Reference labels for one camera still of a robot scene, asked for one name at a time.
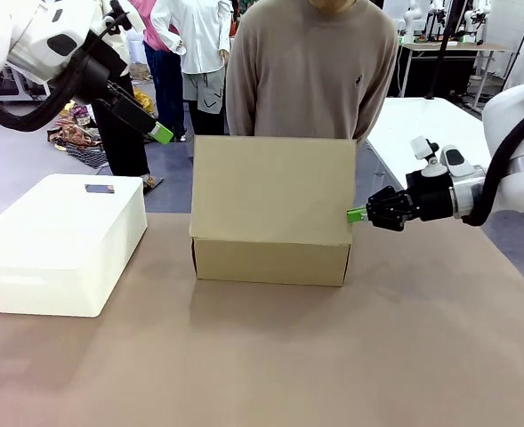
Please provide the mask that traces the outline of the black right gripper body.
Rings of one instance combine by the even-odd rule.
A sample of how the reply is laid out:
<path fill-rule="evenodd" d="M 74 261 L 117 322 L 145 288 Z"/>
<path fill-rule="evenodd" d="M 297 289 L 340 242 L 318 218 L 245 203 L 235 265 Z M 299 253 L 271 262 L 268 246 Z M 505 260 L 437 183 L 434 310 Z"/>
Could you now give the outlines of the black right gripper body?
<path fill-rule="evenodd" d="M 415 207 L 415 218 L 430 222 L 453 216 L 452 179 L 449 173 L 425 177 L 420 171 L 415 171 L 408 173 L 406 180 L 407 193 Z"/>

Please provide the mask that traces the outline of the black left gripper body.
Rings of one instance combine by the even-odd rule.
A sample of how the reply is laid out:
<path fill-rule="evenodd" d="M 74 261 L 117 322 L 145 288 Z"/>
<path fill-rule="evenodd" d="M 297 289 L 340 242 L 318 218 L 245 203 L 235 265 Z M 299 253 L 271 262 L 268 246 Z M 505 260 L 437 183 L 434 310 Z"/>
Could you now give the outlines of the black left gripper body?
<path fill-rule="evenodd" d="M 118 85 L 107 82 L 98 89 L 95 99 L 115 118 L 129 125 L 138 133 L 155 137 L 157 120 L 139 102 Z"/>

